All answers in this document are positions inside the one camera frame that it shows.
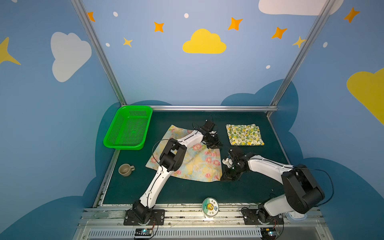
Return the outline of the pastel floral skirt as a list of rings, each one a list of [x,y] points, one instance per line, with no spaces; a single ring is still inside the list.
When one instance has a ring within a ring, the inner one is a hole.
[[[168,139],[181,139],[190,133],[192,133],[191,130],[171,125],[163,136],[163,140],[156,147],[154,155],[146,163],[146,167],[157,170],[160,154]],[[207,148],[205,144],[199,143],[187,150],[181,167],[172,176],[184,180],[210,183],[219,181],[222,174],[220,150],[212,150]]]

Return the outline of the lemon print skirt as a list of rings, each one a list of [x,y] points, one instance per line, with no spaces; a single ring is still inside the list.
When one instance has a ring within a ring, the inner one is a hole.
[[[255,124],[226,125],[231,146],[264,146],[261,131]]]

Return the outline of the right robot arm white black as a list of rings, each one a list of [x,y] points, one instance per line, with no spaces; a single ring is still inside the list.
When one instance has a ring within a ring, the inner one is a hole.
[[[325,192],[315,179],[312,171],[305,165],[285,165],[254,153],[244,154],[231,149],[229,156],[222,160],[224,164],[221,181],[237,181],[243,173],[251,171],[267,176],[279,182],[284,193],[258,206],[257,214],[261,221],[280,214],[296,212],[306,214],[311,208],[321,205],[326,198]]]

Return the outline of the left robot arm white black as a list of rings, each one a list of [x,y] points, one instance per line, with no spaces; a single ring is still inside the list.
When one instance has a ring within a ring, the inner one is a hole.
[[[201,143],[213,150],[222,146],[214,127],[213,121],[206,120],[203,126],[193,130],[187,136],[181,139],[168,139],[157,161],[159,167],[153,180],[144,194],[132,206],[132,211],[140,225],[147,224],[151,219],[152,210],[161,190],[171,174],[181,167],[188,149]]]

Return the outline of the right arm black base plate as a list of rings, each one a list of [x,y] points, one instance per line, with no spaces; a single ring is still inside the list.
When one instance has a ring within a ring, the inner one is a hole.
[[[284,217],[282,214],[270,216],[262,209],[242,208],[241,213],[245,225],[283,225]]]

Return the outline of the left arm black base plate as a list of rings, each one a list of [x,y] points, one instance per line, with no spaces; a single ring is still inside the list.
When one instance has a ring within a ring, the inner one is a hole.
[[[124,226],[149,226],[154,223],[158,226],[163,226],[165,220],[165,210],[153,210],[148,220],[142,222],[134,213],[132,209],[126,211],[124,217]]]

